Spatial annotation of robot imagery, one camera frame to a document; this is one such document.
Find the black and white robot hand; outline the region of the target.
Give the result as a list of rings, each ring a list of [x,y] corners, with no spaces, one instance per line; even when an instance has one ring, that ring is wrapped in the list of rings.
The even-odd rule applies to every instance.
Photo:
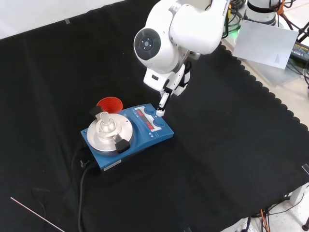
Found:
[[[192,64],[187,61],[179,71],[166,74],[157,73],[147,69],[143,82],[150,88],[160,92],[161,100],[156,109],[156,115],[162,117],[170,97],[174,94],[179,96],[186,89],[190,80],[190,69]]]

